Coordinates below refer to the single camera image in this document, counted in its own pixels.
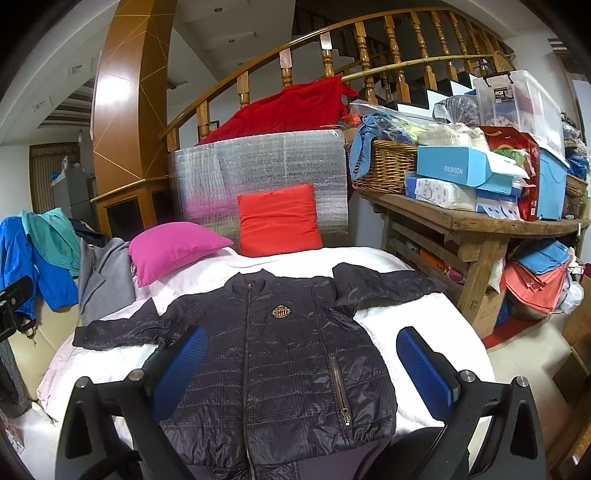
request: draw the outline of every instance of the blue box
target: blue box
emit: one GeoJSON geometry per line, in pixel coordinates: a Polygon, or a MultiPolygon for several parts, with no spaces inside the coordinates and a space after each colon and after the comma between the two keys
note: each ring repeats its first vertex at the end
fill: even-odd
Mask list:
{"type": "Polygon", "coordinates": [[[504,195],[513,186],[512,174],[493,172],[487,154],[472,147],[419,146],[417,174],[504,195]]]}

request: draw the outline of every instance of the cardboard box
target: cardboard box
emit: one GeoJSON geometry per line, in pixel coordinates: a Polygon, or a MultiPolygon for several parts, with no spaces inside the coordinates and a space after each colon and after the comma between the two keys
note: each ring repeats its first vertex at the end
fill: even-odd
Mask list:
{"type": "Polygon", "coordinates": [[[511,194],[514,176],[528,177],[523,168],[498,153],[423,145],[418,148],[417,174],[504,195],[511,194]]]}
{"type": "Polygon", "coordinates": [[[472,322],[472,328],[480,338],[489,336],[495,329],[496,319],[501,311],[501,306],[505,300],[506,290],[497,293],[491,290],[484,295],[476,318],[472,322]]]}
{"type": "Polygon", "coordinates": [[[580,280],[585,297],[581,305],[566,320],[562,335],[566,341],[574,345],[591,333],[591,278],[583,275],[580,280]]]}
{"type": "Polygon", "coordinates": [[[578,401],[591,374],[591,335],[575,343],[570,352],[553,378],[566,403],[578,401]]]}

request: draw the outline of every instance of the dark puffer jacket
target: dark puffer jacket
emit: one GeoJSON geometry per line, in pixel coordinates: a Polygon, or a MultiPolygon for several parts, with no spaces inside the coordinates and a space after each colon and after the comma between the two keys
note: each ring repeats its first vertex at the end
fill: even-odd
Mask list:
{"type": "Polygon", "coordinates": [[[415,271],[339,264],[333,274],[238,274],[177,298],[162,316],[149,300],[130,319],[78,327],[74,345],[168,346],[187,325],[203,326],[205,359],[160,423],[196,478],[361,479],[395,432],[397,406],[379,351],[351,316],[436,287],[415,271]]]}

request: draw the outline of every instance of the wooden bench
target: wooden bench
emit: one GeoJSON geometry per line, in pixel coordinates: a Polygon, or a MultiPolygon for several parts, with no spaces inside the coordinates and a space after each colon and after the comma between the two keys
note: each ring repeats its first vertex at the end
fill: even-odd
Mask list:
{"type": "Polygon", "coordinates": [[[396,252],[414,263],[430,277],[447,286],[446,294],[464,318],[472,324],[486,293],[495,260],[503,258],[512,238],[553,238],[572,233],[582,235],[589,220],[556,220],[520,222],[499,220],[482,213],[446,210],[404,195],[369,192],[359,193],[374,204],[376,211],[386,214],[382,249],[396,252]],[[457,255],[437,242],[435,233],[453,235],[460,239],[457,255]],[[450,267],[466,276],[462,287],[445,273],[409,248],[401,237],[439,257],[450,267]]]}

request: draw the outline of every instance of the jacket collar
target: jacket collar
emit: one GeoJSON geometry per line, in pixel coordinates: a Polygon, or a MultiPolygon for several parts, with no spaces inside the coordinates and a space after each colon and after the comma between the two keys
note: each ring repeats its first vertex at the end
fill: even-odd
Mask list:
{"type": "Polygon", "coordinates": [[[251,295],[257,295],[267,291],[275,280],[276,276],[266,270],[247,274],[237,273],[225,283],[224,288],[233,294],[246,297],[249,284],[252,286],[251,295]]]}

